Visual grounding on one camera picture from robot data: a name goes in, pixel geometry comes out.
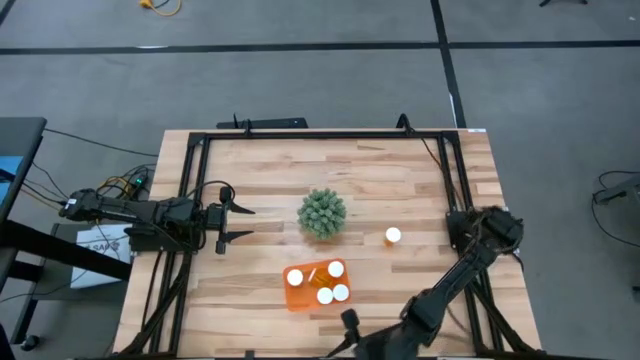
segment cable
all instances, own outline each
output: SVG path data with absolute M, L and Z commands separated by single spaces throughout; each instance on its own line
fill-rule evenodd
M 64 193 L 64 191 L 60 190 L 60 187 L 58 187 L 58 184 L 56 184 L 55 181 L 53 181 L 53 177 L 51 177 L 51 174 L 49 174 L 49 172 L 43 168 L 41 168 L 40 166 L 38 166 L 38 164 L 36 164 L 35 161 L 31 162 L 31 165 L 33 165 L 36 169 L 42 171 L 45 175 L 47 175 L 47 177 L 49 178 L 49 181 L 51 181 L 51 183 L 53 184 L 53 186 L 60 192 L 60 194 L 62 194 L 62 196 L 65 199 L 68 199 L 69 197 Z
M 58 193 L 56 193 L 56 192 L 54 192 L 54 191 L 52 191 L 52 190 L 49 190 L 46 186 L 44 186 L 44 185 L 42 185 L 42 184 L 40 184 L 40 183 L 38 183 L 38 182 L 35 182 L 35 181 L 33 181 L 33 180 L 29 180 L 29 179 L 27 179 L 27 178 L 25 178 L 25 179 L 24 179 L 24 181 L 28 182 L 28 183 L 29 183 L 29 184 L 31 184 L 31 185 L 35 185 L 35 186 L 37 186 L 37 187 L 41 188 L 42 190 L 44 190 L 44 191 L 48 192 L 50 195 L 55 196 L 55 197 L 56 197 L 56 199 L 63 200 L 63 199 L 60 197 L 60 194 L 58 194 Z
M 178 0 L 178 6 L 176 6 L 176 9 L 173 10 L 172 12 L 168 12 L 168 13 L 158 11 L 158 7 L 153 5 L 153 0 L 140 0 L 139 4 L 143 8 L 151 9 L 156 14 L 158 14 L 160 16 L 165 16 L 165 17 L 170 17 L 170 16 L 173 16 L 173 15 L 177 14 L 180 11 L 180 9 L 182 8 L 182 0 Z
M 25 189 L 20 189 L 20 192 L 23 192 L 23 193 L 25 193 L 25 194 L 27 194 L 27 195 L 31 196 L 35 201 L 38 201 L 38 202 L 42 203 L 43 205 L 46 205 L 46 206 L 48 206 L 48 207 L 52 208 L 52 209 L 53 209 L 53 210 L 55 210 L 56 212 L 58 212 L 58 211 L 60 210 L 60 209 L 56 208 L 55 206 L 53 206 L 53 205 L 49 204 L 48 202 L 45 202 L 44 200 L 40 199 L 39 197 L 37 197 L 37 196 L 33 195 L 32 193 L 30 193 L 30 192 L 26 191 Z
M 107 252 L 107 250 L 109 250 L 109 248 L 111 247 L 111 243 L 109 243 L 109 239 L 107 239 L 107 237 L 106 237 L 106 236 L 104 236 L 104 233 L 102 232 L 102 230 L 100 230 L 100 233 L 101 233 L 101 234 L 102 234 L 102 236 L 104 237 L 104 240 L 102 240 L 102 239 L 101 239 L 101 240 L 97 240 L 97 241 L 106 241 L 106 242 L 107 242 L 107 246 L 105 247 L 104 251 L 102 252 L 102 255 L 104 255 L 104 254 Z M 67 286 L 69 286 L 69 285 L 73 284 L 74 282 L 76 282 L 78 279 L 80 279 L 80 278 L 81 278 L 84 274 L 86 274 L 87 272 L 89 272 L 89 270 L 85 270 L 85 271 L 83 271 L 83 272 L 82 272 L 82 274 L 78 275 L 75 279 L 73 279 L 73 280 L 71 280 L 71 281 L 69 281 L 69 282 L 67 282 L 67 283 L 64 283 L 63 285 L 60 285 L 60 286 L 58 286 L 57 288 L 54 288 L 54 289 L 53 289 L 53 290 L 51 290 L 51 291 L 47 291 L 47 292 L 39 293 L 39 294 L 32 293 L 32 292 L 28 292 L 28 293 L 24 293 L 24 294 L 19 294 L 19 295 L 10 296 L 10 297 L 8 297 L 8 298 L 6 298 L 6 299 L 4 299 L 4 300 L 0 301 L 0 304 L 4 303 L 4 302 L 6 302 L 6 301 L 9 301 L 9 300 L 15 299 L 15 298 L 19 298 L 19 297 L 21 297 L 21 296 L 28 296 L 28 295 L 31 295 L 31 296 L 47 296 L 47 295 L 51 295 L 51 294 L 53 294 L 54 292 L 56 292 L 56 291 L 58 291 L 58 290 L 60 290 L 60 289 L 63 289 L 63 288 L 65 288 L 65 287 L 67 287 Z
M 93 140 L 89 140 L 89 139 L 85 139 L 83 137 L 77 136 L 77 135 L 73 135 L 73 134 L 68 134 L 66 132 L 62 132 L 62 131 L 58 131 L 58 130 L 53 130 L 53 129 L 47 129 L 45 128 L 44 131 L 48 131 L 48 132 L 52 132 L 54 134 L 58 134 L 58 135 L 63 135 L 63 136 L 68 136 L 70 138 L 74 138 L 76 140 L 80 140 L 80 141 L 84 141 L 84 142 L 88 142 L 89 144 L 94 144 L 94 145 L 98 145 L 98 146 L 103 146 L 106 147 L 108 149 L 112 149 L 112 150 L 118 150 L 118 151 L 122 151 L 122 152 L 126 152 L 126 153 L 130 153 L 130 154 L 136 154 L 136 155 L 141 155 L 141 156 L 149 156 L 149 157 L 158 157 L 158 155 L 156 154 L 148 154 L 148 153 L 143 153 L 143 152 L 139 152 L 139 151 L 135 151 L 135 150 L 128 150 L 128 149 L 123 149 L 117 146 L 112 146 L 112 145 L 107 145 L 107 144 L 103 144 L 101 142 L 97 142 L 97 141 L 93 141 Z
M 600 183 L 600 185 L 602 185 L 603 188 L 608 189 L 609 187 L 607 187 L 604 182 L 603 179 L 605 176 L 610 175 L 610 174 L 628 174 L 628 175 L 634 175 L 634 174 L 640 174 L 639 171 L 628 171 L 628 170 L 611 170 L 611 171 L 605 171 L 602 174 L 600 174 L 598 176 L 598 182 Z
M 451 317 L 451 320 L 453 320 L 453 323 L 456 324 L 456 326 L 458 326 L 460 330 L 464 331 L 469 336 L 472 335 L 471 330 L 467 329 L 466 326 L 462 325 L 462 321 L 460 321 L 460 319 L 456 317 L 456 315 L 453 313 L 453 310 L 451 310 L 451 307 L 449 305 L 447 305 L 447 314 L 449 314 L 449 316 Z
M 211 185 L 211 184 L 223 184 L 225 186 L 227 186 L 228 188 L 231 189 L 231 200 L 236 198 L 236 190 L 233 188 L 233 186 L 231 186 L 228 182 L 226 181 L 222 181 L 222 180 L 212 180 L 212 181 L 207 181 L 204 184 L 200 185 L 200 186 L 196 186 L 193 190 L 191 190 L 189 193 L 187 193 L 187 195 L 185 195 L 185 197 L 191 197 L 191 195 L 193 195 L 196 191 L 204 188 L 207 185 Z
M 431 151 L 431 148 L 429 148 L 429 145 L 427 145 L 427 142 L 424 140 L 424 138 L 420 138 L 420 140 L 422 140 L 422 143 L 424 144 L 424 147 L 427 148 L 427 151 L 429 152 L 429 155 L 431 156 L 431 159 L 433 159 L 433 161 L 438 165 L 438 168 L 440 169 L 440 171 L 444 171 L 442 170 L 442 164 L 440 164 L 440 161 L 438 161 L 438 159 L 436 159 L 435 155 L 433 155 L 433 152 Z M 458 193 L 458 189 L 456 189 L 455 185 L 451 184 L 451 186 L 453 186 L 453 192 L 455 194 L 455 197 L 458 201 L 458 206 L 461 206 L 463 204 L 462 202 L 462 198 L 460 197 L 460 194 Z
M 138 220 L 143 221 L 143 220 L 142 220 L 142 217 L 141 217 L 138 213 L 136 213 L 133 209 L 131 209 L 131 208 L 130 208 L 130 207 L 128 207 L 128 206 L 124 206 L 124 208 L 125 208 L 126 210 L 129 210 L 133 215 L 135 215 L 135 216 L 138 218 Z M 183 251 L 185 251 L 185 252 L 193 251 L 193 249 L 192 249 L 192 248 L 191 248 L 191 249 L 187 249 L 187 248 L 184 246 L 184 244 L 181 244 L 178 240 L 174 239 L 174 238 L 173 238 L 173 236 L 169 235 L 169 234 L 168 234 L 166 231 L 164 231 L 160 226 L 158 226 L 158 225 L 156 225 L 156 224 L 154 224 L 154 223 L 152 223 L 152 222 L 149 222 L 149 221 L 143 221 L 143 223 L 145 223 L 145 224 L 147 224 L 147 225 L 150 225 L 151 227 L 153 227 L 154 229 L 156 229 L 157 231 L 159 231 L 161 234 L 163 234 L 164 236 L 166 236 L 167 238 L 169 238 L 169 240 L 173 241 L 176 245 L 178 245 L 178 247 L 180 247 Z
M 603 233 L 605 233 L 607 236 L 609 236 L 613 240 L 616 240 L 616 241 L 621 242 L 623 244 L 627 244 L 629 246 L 640 248 L 640 244 L 634 244 L 634 243 L 632 243 L 630 241 L 621 239 L 621 238 L 611 234 L 610 232 L 605 230 L 605 228 L 600 223 L 600 220 L 598 220 L 598 216 L 596 215 L 596 209 L 595 209 L 595 205 L 596 205 L 596 198 L 595 197 L 596 197 L 596 195 L 598 195 L 599 193 L 601 193 L 603 191 L 604 190 L 600 190 L 600 191 L 596 192 L 595 194 L 593 194 L 593 198 L 591 199 L 591 214 L 593 215 L 593 220 L 595 220 L 595 222 L 598 225 L 598 227 L 600 228 L 600 230 L 602 230 Z
M 58 205 L 64 205 L 64 203 L 65 203 L 62 200 L 54 200 L 54 199 L 51 199 L 49 197 L 46 197 L 46 196 L 42 195 L 42 193 L 40 193 L 38 190 L 32 188 L 29 184 L 22 183 L 22 186 L 26 186 L 27 188 L 29 188 L 31 191 L 33 191 L 35 194 L 37 194 L 41 198 L 43 198 L 45 200 L 48 200 L 48 201 L 51 201 L 52 203 L 56 203 Z
M 169 3 L 169 1 L 171 1 L 171 0 L 164 0 L 164 2 L 162 4 L 155 5 L 156 9 L 160 9 L 161 7 L 167 5 Z
M 158 251 L 156 256 L 156 262 L 153 264 L 153 271 L 151 272 L 151 281 L 149 282 L 149 291 L 147 291 L 147 300 L 144 303 L 144 311 L 142 312 L 142 323 L 140 324 L 140 331 L 144 328 L 144 324 L 147 322 L 147 311 L 149 311 L 149 303 L 151 302 L 151 294 L 153 293 L 153 285 L 156 282 L 156 272 L 158 271 L 158 265 L 162 258 L 162 251 Z

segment green toy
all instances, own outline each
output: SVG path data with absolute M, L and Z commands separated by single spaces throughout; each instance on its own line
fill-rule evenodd
M 298 210 L 298 223 L 316 239 L 327 240 L 344 227 L 347 209 L 335 191 L 313 190 L 303 202 Z

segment orange tray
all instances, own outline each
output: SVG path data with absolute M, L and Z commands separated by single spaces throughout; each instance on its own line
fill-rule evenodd
M 339 278 L 333 278 L 329 275 L 329 264 L 332 261 L 340 261 L 342 265 L 344 265 L 344 273 Z M 300 286 L 291 286 L 287 282 L 287 274 L 293 269 L 302 271 L 303 281 Z M 312 284 L 309 282 L 309 276 L 313 269 L 316 269 L 316 273 L 314 275 L 316 281 L 312 281 Z M 309 264 L 289 266 L 282 271 L 282 280 L 284 280 L 284 291 L 287 299 L 287 309 L 289 309 L 289 311 L 305 311 L 331 304 L 343 304 L 351 301 L 351 286 L 349 284 L 347 264 L 342 259 L 331 259 Z M 344 284 L 349 288 L 349 297 L 344 301 L 337 301 L 334 299 L 330 304 L 320 304 L 317 299 L 318 289 L 320 289 L 320 287 L 324 287 L 323 285 L 333 289 L 333 287 L 338 284 Z

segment white bottle cap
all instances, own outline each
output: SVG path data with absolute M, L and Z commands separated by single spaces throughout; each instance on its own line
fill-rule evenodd
M 333 288 L 333 297 L 338 301 L 345 301 L 349 297 L 349 288 L 346 285 L 336 285 Z
M 332 261 L 329 264 L 329 275 L 339 278 L 344 274 L 344 265 L 340 261 Z
M 287 282 L 291 286 L 298 286 L 302 284 L 302 271 L 293 269 L 287 274 Z
M 322 305 L 331 304 L 333 301 L 333 291 L 329 288 L 318 290 L 318 302 Z
M 387 235 L 387 240 L 389 240 L 392 243 L 396 243 L 400 241 L 400 238 L 402 237 L 402 233 L 398 228 L 388 228 L 386 235 Z

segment blue object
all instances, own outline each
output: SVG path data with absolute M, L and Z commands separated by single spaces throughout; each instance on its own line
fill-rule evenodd
M 21 162 L 22 156 L 0 156 L 0 170 L 15 176 Z M 0 178 L 0 203 L 4 202 L 12 181 L 13 179 Z

